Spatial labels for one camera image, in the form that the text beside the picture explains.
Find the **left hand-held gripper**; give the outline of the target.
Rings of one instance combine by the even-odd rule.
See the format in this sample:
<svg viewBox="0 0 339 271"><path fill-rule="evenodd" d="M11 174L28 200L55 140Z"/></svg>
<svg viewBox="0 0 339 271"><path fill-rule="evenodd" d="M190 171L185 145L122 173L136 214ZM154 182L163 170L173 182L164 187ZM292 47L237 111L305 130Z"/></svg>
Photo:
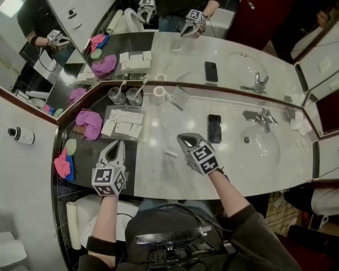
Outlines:
<svg viewBox="0 0 339 271"><path fill-rule="evenodd" d="M123 140L115 140L101 151L99 162L92 170L92 186L98 195L118 196L127 187L130 173L126 171L125 160Z"/></svg>

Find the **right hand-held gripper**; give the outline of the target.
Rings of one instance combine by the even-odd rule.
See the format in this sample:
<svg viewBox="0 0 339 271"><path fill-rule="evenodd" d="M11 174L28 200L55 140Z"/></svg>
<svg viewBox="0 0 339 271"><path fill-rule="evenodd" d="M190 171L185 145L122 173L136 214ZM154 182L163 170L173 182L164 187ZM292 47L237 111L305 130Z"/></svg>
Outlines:
<svg viewBox="0 0 339 271"><path fill-rule="evenodd" d="M202 135L181 133L177 141L191 169L204 176L219 168L215 151Z"/></svg>

